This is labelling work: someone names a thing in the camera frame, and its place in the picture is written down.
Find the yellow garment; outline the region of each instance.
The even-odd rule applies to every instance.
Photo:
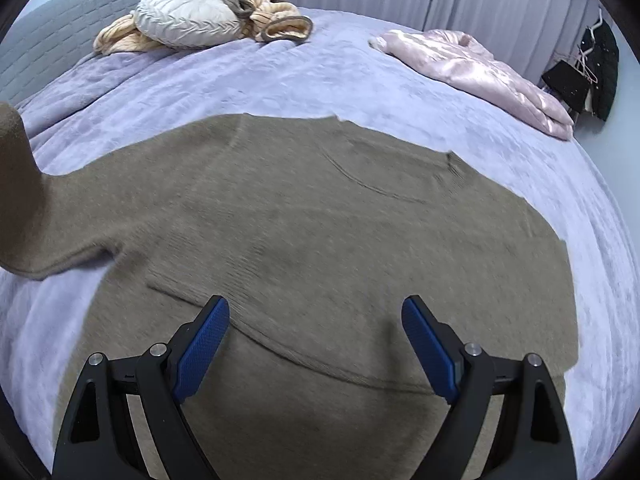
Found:
[[[159,46],[162,43],[137,30],[132,12],[105,27],[94,40],[94,52],[104,56],[114,52],[147,52]]]
[[[249,0],[255,10],[242,28],[241,38],[252,36],[255,41],[273,41],[281,38],[306,40],[312,22],[303,18],[294,4],[274,3],[271,0]]]

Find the metal screw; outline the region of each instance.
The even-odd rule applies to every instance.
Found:
[[[478,343],[467,343],[465,345],[465,352],[475,357],[482,353],[482,347]]]
[[[102,354],[100,352],[91,354],[91,356],[89,357],[89,364],[91,366],[99,365],[101,362],[102,362]]]
[[[149,353],[153,357],[160,357],[166,352],[166,345],[164,343],[156,343],[149,349]]]
[[[527,361],[531,366],[539,367],[542,364],[542,357],[538,354],[529,354],[527,356]]]

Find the pillow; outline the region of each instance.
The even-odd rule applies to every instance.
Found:
[[[133,19],[145,36],[177,48],[219,45],[241,31],[240,20],[222,0],[140,0]]]

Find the brown sweater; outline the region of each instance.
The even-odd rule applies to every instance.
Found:
[[[577,360],[564,243],[454,153],[336,118],[235,115],[47,176],[17,113],[0,105],[0,119],[0,264],[42,278],[115,258],[54,438],[91,352],[143,352],[212,294],[233,328],[184,412],[222,478],[411,476],[447,406],[402,331],[409,294],[492,354],[540,353],[560,386]]]

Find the sweater sleeve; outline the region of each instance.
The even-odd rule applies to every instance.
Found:
[[[242,117],[190,123],[50,176],[34,161],[19,113],[0,104],[0,266],[42,279],[117,254],[223,152]]]

